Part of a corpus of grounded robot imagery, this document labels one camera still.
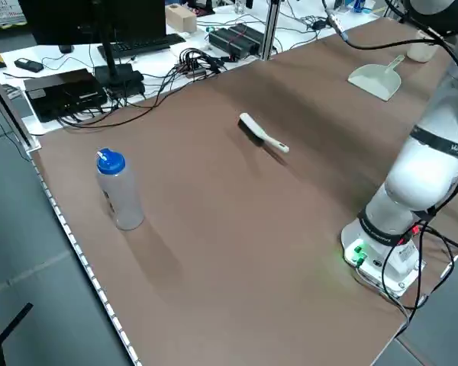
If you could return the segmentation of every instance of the plastic bottle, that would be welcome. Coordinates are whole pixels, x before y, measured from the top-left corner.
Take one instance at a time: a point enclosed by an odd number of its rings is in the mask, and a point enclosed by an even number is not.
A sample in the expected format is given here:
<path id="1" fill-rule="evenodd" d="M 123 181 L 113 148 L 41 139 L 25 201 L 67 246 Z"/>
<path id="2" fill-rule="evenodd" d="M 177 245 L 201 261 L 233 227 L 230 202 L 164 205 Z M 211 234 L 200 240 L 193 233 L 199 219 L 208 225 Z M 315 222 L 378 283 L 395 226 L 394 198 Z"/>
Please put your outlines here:
<path id="1" fill-rule="evenodd" d="M 134 174 L 119 152 L 104 148 L 97 152 L 97 180 L 119 229 L 132 230 L 144 220 Z"/>
<path id="2" fill-rule="evenodd" d="M 234 0 L 234 13 L 244 14 L 246 8 L 246 0 Z"/>

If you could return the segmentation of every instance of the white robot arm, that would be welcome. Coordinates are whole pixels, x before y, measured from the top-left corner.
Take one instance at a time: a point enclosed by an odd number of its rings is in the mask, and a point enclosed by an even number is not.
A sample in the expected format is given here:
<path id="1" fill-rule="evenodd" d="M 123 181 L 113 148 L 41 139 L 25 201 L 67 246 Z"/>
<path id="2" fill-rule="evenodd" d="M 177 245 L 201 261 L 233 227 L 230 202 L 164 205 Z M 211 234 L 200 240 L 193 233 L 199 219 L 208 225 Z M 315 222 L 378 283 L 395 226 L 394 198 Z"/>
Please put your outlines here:
<path id="1" fill-rule="evenodd" d="M 458 34 L 458 0 L 404 0 L 409 14 L 440 34 Z M 458 144 L 458 67 L 452 63 L 429 101 L 417 130 Z M 418 276 L 419 254 L 406 233 L 426 211 L 447 198 L 458 182 L 458 157 L 410 136 L 385 182 L 341 233 L 344 257 L 377 285 L 382 266 L 388 291 L 401 296 Z"/>

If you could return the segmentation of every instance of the blue bottle cap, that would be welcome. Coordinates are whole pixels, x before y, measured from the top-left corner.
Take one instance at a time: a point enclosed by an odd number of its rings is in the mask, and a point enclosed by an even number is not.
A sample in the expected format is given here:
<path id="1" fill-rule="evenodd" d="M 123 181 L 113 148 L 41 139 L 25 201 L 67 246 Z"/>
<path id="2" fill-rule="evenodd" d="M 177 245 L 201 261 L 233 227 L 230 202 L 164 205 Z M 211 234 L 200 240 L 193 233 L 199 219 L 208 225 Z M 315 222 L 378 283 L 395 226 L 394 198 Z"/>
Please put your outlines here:
<path id="1" fill-rule="evenodd" d="M 98 151 L 97 155 L 97 168 L 102 174 L 118 174 L 125 168 L 125 159 L 119 152 L 105 147 Z"/>

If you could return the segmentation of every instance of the brown table surface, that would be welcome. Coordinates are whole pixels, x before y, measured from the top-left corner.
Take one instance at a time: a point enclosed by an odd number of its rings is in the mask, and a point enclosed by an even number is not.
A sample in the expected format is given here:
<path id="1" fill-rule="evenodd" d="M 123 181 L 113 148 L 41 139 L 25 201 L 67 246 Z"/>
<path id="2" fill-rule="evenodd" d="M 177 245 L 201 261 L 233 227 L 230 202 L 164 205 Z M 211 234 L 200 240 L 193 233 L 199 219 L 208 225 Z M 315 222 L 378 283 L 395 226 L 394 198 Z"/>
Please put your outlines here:
<path id="1" fill-rule="evenodd" d="M 381 44 L 414 31 L 381 19 L 349 35 Z M 34 158 L 144 364 L 366 365 L 380 353 L 402 315 L 354 281 L 338 236 L 449 60 L 405 60 L 388 103 L 346 80 L 406 49 L 357 51 L 329 37 L 191 85 L 133 123 L 40 139 Z M 237 128 L 241 112 L 290 153 L 255 147 Z M 134 168 L 146 213 L 136 230 L 107 214 L 95 180 L 104 146 Z M 445 213 L 437 227 L 458 240 L 458 200 Z"/>

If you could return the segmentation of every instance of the white dustpan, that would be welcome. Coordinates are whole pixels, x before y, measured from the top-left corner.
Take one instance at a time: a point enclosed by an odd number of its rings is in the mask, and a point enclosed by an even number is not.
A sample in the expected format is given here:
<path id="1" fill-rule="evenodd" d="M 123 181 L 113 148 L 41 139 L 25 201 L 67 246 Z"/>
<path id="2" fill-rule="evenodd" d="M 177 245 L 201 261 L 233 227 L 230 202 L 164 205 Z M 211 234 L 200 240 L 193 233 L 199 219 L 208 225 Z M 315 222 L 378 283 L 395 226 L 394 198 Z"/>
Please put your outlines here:
<path id="1" fill-rule="evenodd" d="M 400 55 L 388 66 L 374 64 L 361 66 L 350 75 L 348 82 L 388 101 L 402 83 L 400 75 L 394 69 L 404 58 L 404 55 Z"/>

